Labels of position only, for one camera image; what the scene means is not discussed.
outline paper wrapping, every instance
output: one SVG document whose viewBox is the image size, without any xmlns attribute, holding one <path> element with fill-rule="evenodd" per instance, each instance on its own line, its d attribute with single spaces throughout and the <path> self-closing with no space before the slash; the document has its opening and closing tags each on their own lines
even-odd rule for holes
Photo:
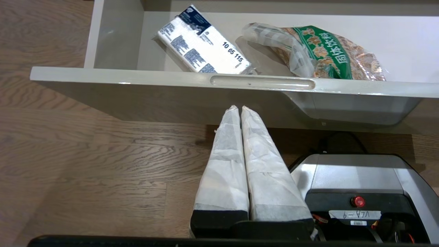
<svg viewBox="0 0 439 247">
<path fill-rule="evenodd" d="M 239 110 L 231 106 L 216 130 L 194 210 L 248 212 L 248 189 Z"/>
<path fill-rule="evenodd" d="M 193 6 L 157 35 L 185 64 L 198 73 L 248 74 L 250 62 Z"/>
<path fill-rule="evenodd" d="M 241 120 L 250 218 L 275 222 L 312 218 L 260 116 L 244 106 Z"/>
</svg>

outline red button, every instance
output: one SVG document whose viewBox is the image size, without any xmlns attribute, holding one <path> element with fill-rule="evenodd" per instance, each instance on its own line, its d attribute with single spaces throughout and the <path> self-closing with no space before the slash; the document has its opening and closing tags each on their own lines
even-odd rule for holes
<svg viewBox="0 0 439 247">
<path fill-rule="evenodd" d="M 366 205 L 366 201 L 361 196 L 354 197 L 352 202 L 355 207 L 364 207 Z"/>
</svg>

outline white drawer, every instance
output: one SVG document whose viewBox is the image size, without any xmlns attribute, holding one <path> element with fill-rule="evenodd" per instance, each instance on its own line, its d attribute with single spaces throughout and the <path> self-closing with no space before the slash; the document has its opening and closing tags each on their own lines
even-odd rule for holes
<svg viewBox="0 0 439 247">
<path fill-rule="evenodd" d="M 261 75 L 188 72 L 152 39 L 191 3 Z M 425 125 L 437 118 L 438 14 L 439 3 L 426 0 L 95 0 L 84 69 L 33 67 L 31 79 L 122 120 L 218 124 L 235 104 L 268 127 L 434 133 Z M 269 48 L 242 39 L 251 22 L 345 36 L 376 54 L 388 81 L 291 77 Z"/>
</svg>

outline wood grain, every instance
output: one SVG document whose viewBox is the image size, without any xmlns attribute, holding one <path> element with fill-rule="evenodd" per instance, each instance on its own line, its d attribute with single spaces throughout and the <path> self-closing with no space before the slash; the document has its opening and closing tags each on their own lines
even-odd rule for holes
<svg viewBox="0 0 439 247">
<path fill-rule="evenodd" d="M 29 81 L 34 65 L 83 66 L 93 2 L 0 6 L 0 246 L 43 234 L 187 237 L 217 126 L 121 121 Z M 329 134 L 269 132 L 287 164 Z M 439 192 L 439 136 L 357 135 Z"/>
</svg>

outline snack bag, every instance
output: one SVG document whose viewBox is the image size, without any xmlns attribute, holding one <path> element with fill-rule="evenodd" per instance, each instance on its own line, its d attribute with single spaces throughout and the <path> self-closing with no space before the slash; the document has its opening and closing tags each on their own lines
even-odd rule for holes
<svg viewBox="0 0 439 247">
<path fill-rule="evenodd" d="M 385 81 L 373 53 L 315 26 L 280 29 L 252 23 L 246 25 L 242 33 L 249 41 L 270 46 L 297 76 Z"/>
</svg>

